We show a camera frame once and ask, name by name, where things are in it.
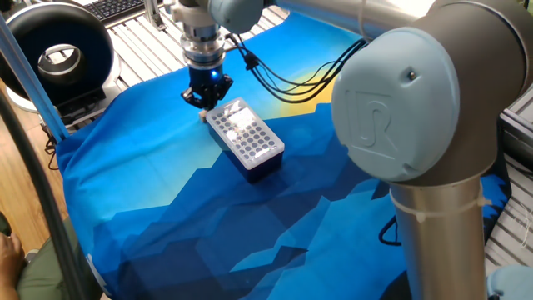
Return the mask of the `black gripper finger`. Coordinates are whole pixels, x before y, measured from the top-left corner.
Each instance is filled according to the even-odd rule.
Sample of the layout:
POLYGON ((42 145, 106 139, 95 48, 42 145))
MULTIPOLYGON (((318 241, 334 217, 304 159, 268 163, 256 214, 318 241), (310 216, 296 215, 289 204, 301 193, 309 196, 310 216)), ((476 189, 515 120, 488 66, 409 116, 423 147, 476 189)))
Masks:
POLYGON ((192 105, 195 108, 204 109, 206 107, 202 96, 197 94, 192 87, 184 90, 181 93, 181 96, 186 103, 192 105))
POLYGON ((207 110, 212 110, 226 96, 232 84, 233 80, 228 75, 223 75, 207 89, 207 110))

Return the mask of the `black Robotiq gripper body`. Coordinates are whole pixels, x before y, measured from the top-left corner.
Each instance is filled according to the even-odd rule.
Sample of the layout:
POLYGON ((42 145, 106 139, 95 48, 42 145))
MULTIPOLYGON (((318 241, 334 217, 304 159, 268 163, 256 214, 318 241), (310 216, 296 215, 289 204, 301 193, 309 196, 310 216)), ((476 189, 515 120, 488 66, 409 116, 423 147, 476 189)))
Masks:
POLYGON ((220 64, 216 67, 197 69, 190 67, 190 88, 202 96, 203 100, 207 100, 207 89, 218 82, 224 75, 223 66, 220 64))

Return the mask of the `person's left hand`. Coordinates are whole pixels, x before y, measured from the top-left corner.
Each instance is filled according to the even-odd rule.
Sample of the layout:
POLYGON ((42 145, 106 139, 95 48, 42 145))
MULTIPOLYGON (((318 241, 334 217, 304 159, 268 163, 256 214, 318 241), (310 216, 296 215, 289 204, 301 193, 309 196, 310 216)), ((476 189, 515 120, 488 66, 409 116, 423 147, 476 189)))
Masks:
POLYGON ((24 264, 24 251, 15 233, 1 234, 1 300, 18 300, 17 283, 24 264))

